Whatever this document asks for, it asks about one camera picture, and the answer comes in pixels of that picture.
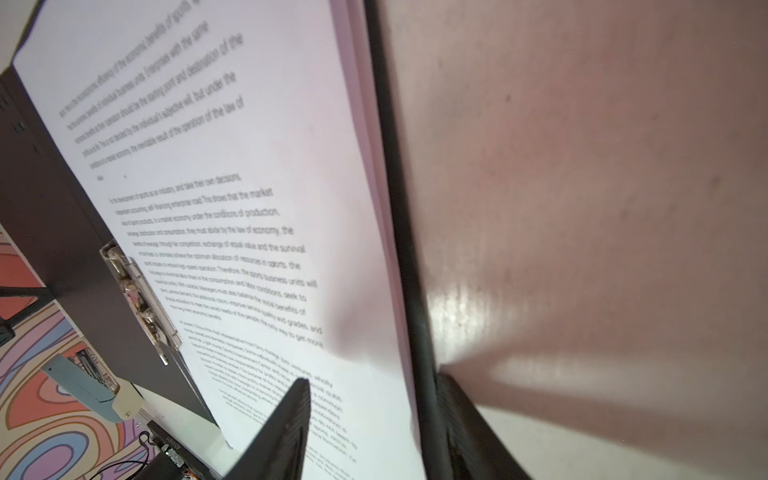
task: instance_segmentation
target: paper sheet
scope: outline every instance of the paper sheet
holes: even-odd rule
[[[48,0],[14,65],[228,442],[305,376],[304,478],[423,478],[329,4]]]

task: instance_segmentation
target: beige surface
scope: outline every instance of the beige surface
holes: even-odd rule
[[[539,478],[765,478],[768,3],[382,3],[439,361]]]

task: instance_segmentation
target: light blue object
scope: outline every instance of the light blue object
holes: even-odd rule
[[[115,394],[80,367],[70,362],[67,357],[56,355],[40,367],[40,370],[80,403],[101,415],[108,422],[123,422],[124,419],[112,408]]]

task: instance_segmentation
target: document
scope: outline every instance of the document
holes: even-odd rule
[[[48,0],[14,66],[227,441],[243,451],[301,376],[304,478],[423,478],[333,12]]]

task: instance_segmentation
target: black cable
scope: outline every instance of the black cable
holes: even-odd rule
[[[138,463],[138,464],[141,464],[141,468],[143,468],[144,465],[147,464],[146,462],[139,462],[138,460],[123,460],[122,462],[115,462],[112,465],[107,465],[106,467],[102,468],[98,472],[94,473],[94,475],[92,477],[90,477],[88,480],[94,480],[94,478],[96,478],[98,476],[98,474],[100,474],[100,473],[102,473],[102,472],[104,472],[106,470],[109,470],[112,467],[115,467],[117,465],[121,465],[121,464],[124,464],[124,463]]]
[[[144,443],[144,440],[141,439],[142,435],[146,435],[147,436],[147,440],[149,440],[150,436],[149,436],[149,432],[146,432],[146,431],[139,434],[139,443],[141,443],[141,446],[143,446],[147,450],[147,458],[145,458],[143,462],[139,462],[138,460],[123,460],[121,462],[115,462],[115,463],[113,463],[111,465],[107,465],[106,467],[103,467],[101,470],[99,470],[98,472],[94,473],[93,476],[90,477],[88,480],[94,480],[94,478],[96,478],[100,473],[102,473],[102,472],[104,472],[106,470],[109,470],[110,468],[115,467],[117,465],[122,465],[124,463],[140,463],[141,464],[141,468],[139,468],[136,472],[134,472],[133,475],[131,475],[130,477],[126,478],[125,480],[133,480],[133,478],[136,478],[136,475],[138,475],[142,470],[144,470],[144,467],[147,466],[147,463],[149,462],[149,455],[150,455],[149,445]]]

